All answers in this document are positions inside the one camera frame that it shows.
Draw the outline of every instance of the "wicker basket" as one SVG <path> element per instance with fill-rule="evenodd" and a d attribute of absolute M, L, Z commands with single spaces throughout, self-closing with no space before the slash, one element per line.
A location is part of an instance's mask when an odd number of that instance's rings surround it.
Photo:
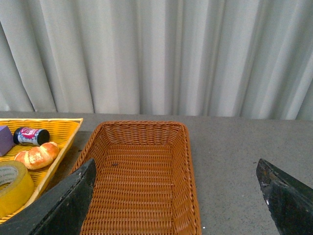
<path fill-rule="evenodd" d="M 46 186 L 48 185 L 50 179 L 54 175 L 57 170 L 60 162 L 64 158 L 66 152 L 70 149 L 74 137 L 82 125 L 82 118 L 75 119 L 64 119 L 64 118 L 53 118 L 53 119 L 37 119 L 37 118 L 26 118 L 26 119 L 17 119 L 17 118 L 9 118 L 3 119 L 0 118 L 0 125 L 7 125 L 11 130 L 12 134 L 14 131 L 22 126 L 27 126 L 31 128 L 44 128 L 50 133 L 50 141 L 54 141 L 58 144 L 60 148 L 60 153 L 58 157 L 54 160 L 54 162 L 44 168 L 37 170 L 29 170 L 29 174 L 34 181 L 35 191 L 28 200 L 28 202 L 18 209 L 16 212 L 0 218 L 0 224 L 4 223 L 9 218 L 16 215 L 18 212 L 23 210 L 25 207 L 29 206 L 33 203 L 44 191 Z M 0 162 L 11 161 L 14 160 L 14 157 L 17 153 L 23 150 L 29 150 L 34 147 L 31 144 L 23 145 L 18 144 L 15 145 L 7 154 L 3 157 L 0 157 Z"/>
<path fill-rule="evenodd" d="M 72 171 L 94 158 L 96 183 L 82 235 L 200 235 L 188 130 L 171 121 L 109 121 Z"/>

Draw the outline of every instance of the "basket bottom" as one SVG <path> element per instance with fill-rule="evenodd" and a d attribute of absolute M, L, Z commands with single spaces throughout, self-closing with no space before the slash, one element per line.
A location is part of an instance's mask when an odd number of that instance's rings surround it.
<path fill-rule="evenodd" d="M 82 235 L 173 234 L 169 146 L 117 144 L 95 161 L 97 178 Z"/>

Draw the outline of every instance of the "yellow tray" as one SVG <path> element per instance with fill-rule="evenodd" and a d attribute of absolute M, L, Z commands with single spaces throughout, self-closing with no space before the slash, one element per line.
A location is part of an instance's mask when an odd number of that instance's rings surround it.
<path fill-rule="evenodd" d="M 9 127 L 12 134 L 14 131 L 19 127 L 31 127 L 36 129 L 46 129 L 50 133 L 50 141 L 54 141 L 58 144 L 60 149 L 60 153 L 58 157 L 54 160 L 54 162 L 44 168 L 38 170 L 28 170 L 30 173 L 31 178 L 35 184 L 35 191 L 27 201 L 27 203 L 18 209 L 16 212 L 0 218 L 0 224 L 8 220 L 9 218 L 13 217 L 15 214 L 29 206 L 33 203 L 44 191 L 46 186 L 48 185 L 50 179 L 54 175 L 55 171 L 57 170 L 60 162 L 62 161 L 63 157 L 65 156 L 66 152 L 69 150 L 71 145 L 73 144 L 74 137 L 79 130 L 80 126 L 82 125 L 83 119 L 76 118 L 76 119 L 2 119 L 0 118 L 0 125 L 6 125 Z M 14 160 L 14 157 L 17 153 L 23 150 L 29 150 L 34 145 L 15 145 L 7 154 L 0 157 L 0 162 Z"/>

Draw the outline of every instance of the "bread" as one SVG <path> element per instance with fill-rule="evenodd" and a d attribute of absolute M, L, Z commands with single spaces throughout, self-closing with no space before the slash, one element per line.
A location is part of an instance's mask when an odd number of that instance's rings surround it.
<path fill-rule="evenodd" d="M 18 153 L 14 160 L 23 163 L 27 169 L 36 170 L 51 164 L 59 152 L 59 147 L 55 142 L 47 142 L 40 147 L 36 146 Z"/>

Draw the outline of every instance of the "small jar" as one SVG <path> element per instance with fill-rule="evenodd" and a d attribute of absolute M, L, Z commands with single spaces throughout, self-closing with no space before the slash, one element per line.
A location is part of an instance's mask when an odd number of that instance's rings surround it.
<path fill-rule="evenodd" d="M 15 144 L 31 143 L 37 146 L 49 142 L 50 134 L 45 129 L 33 129 L 30 127 L 20 127 L 16 129 L 13 135 Z"/>

